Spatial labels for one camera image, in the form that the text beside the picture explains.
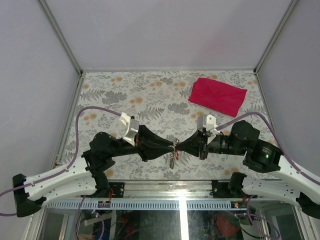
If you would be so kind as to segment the metal key organiser with rings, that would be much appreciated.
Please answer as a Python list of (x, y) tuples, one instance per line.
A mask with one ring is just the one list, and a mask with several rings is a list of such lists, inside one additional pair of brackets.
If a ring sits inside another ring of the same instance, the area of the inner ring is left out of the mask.
[(179, 151), (176, 149), (178, 143), (179, 143), (179, 140), (176, 138), (173, 141), (173, 146), (172, 146), (173, 152), (170, 153), (169, 167), (171, 170), (174, 169), (176, 161), (179, 160)]

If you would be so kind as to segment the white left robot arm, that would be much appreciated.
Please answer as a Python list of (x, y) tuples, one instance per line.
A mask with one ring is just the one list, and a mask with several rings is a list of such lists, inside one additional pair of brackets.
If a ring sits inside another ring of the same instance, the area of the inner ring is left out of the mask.
[(89, 150), (74, 162), (50, 171), (12, 178), (16, 216), (30, 216), (51, 202), (77, 196), (105, 197), (110, 185), (105, 171), (111, 168), (114, 157), (137, 154), (147, 162), (173, 152), (173, 143), (140, 125), (128, 140), (97, 133), (89, 143)]

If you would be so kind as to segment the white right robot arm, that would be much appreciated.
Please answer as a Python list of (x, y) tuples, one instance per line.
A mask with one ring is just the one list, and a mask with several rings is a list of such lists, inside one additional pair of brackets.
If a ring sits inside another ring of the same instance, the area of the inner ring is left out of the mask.
[(297, 170), (275, 145), (259, 139), (260, 131), (245, 120), (233, 124), (230, 134), (216, 135), (208, 141), (204, 130), (197, 131), (187, 140), (176, 145), (179, 151), (187, 152), (204, 160), (209, 153), (244, 156), (243, 165), (250, 170), (272, 175), (280, 180), (269, 182), (244, 173), (234, 172), (227, 190), (233, 197), (262, 196), (289, 203), (300, 208), (306, 215), (320, 217), (320, 186)]

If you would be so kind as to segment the pink folded cloth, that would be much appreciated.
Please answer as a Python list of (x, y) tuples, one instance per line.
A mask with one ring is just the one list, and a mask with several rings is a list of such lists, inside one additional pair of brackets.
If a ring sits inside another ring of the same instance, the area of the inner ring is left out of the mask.
[(193, 84), (188, 100), (219, 113), (236, 117), (246, 94), (246, 89), (200, 77)]

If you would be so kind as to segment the aluminium mounting rail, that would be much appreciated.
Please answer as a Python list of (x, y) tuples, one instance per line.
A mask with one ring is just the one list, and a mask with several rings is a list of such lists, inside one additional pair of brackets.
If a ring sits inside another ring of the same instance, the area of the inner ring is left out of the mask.
[(127, 180), (110, 181), (114, 199), (188, 200), (235, 199), (257, 195), (262, 199), (295, 201), (301, 191), (281, 180), (245, 177), (239, 180)]

